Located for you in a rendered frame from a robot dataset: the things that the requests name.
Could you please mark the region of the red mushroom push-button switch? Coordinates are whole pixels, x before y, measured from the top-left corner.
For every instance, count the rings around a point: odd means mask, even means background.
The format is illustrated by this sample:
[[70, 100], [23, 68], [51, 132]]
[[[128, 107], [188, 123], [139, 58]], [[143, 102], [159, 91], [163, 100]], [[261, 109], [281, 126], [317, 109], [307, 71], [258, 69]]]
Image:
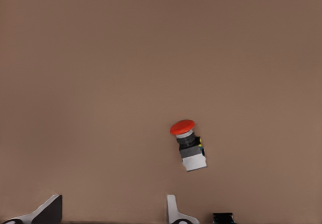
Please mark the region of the red mushroom push-button switch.
[[207, 167], [205, 149], [200, 136], [194, 132], [195, 122], [190, 119], [181, 120], [170, 128], [170, 134], [175, 136], [179, 144], [182, 164], [187, 172]]

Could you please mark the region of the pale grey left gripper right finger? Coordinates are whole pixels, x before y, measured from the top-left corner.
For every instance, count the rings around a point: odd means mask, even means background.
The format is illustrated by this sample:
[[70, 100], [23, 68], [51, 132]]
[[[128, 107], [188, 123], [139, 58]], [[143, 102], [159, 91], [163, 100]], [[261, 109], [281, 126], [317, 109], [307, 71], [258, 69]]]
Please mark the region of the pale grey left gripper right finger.
[[195, 217], [180, 213], [175, 195], [167, 195], [167, 224], [199, 224]]

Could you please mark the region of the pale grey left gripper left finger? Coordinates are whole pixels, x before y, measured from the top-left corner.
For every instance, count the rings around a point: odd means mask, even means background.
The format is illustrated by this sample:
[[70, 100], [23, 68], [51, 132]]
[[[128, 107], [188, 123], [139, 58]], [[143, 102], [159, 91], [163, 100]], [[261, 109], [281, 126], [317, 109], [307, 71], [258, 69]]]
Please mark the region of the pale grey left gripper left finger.
[[8, 219], [1, 224], [61, 224], [62, 195], [52, 195], [30, 214]]

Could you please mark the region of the black switch block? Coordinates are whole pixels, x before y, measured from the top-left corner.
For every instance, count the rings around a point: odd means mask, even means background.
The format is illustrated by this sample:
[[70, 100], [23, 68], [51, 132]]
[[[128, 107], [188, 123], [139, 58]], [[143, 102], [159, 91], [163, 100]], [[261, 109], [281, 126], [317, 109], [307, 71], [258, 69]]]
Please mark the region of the black switch block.
[[213, 213], [213, 224], [237, 224], [232, 212]]

